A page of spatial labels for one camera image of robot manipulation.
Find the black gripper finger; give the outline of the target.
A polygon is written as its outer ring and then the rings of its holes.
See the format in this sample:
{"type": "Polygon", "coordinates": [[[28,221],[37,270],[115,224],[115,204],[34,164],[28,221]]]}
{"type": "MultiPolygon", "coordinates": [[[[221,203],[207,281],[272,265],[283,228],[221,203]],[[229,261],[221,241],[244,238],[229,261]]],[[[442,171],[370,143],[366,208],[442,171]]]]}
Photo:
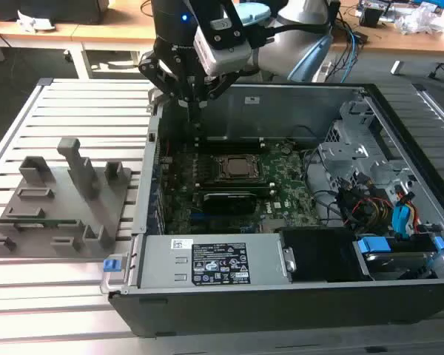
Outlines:
{"type": "Polygon", "coordinates": [[[186,59],[182,54],[172,50],[150,50],[141,56],[138,63],[139,72],[154,86],[149,91],[148,99],[152,113],[158,105],[176,104],[183,110],[187,123],[196,122],[196,96],[193,85],[187,75],[186,59]]]}
{"type": "Polygon", "coordinates": [[[216,77],[197,77],[195,80],[195,123],[201,122],[201,110],[206,102],[221,96],[241,76],[241,72],[230,72],[216,77]]]}

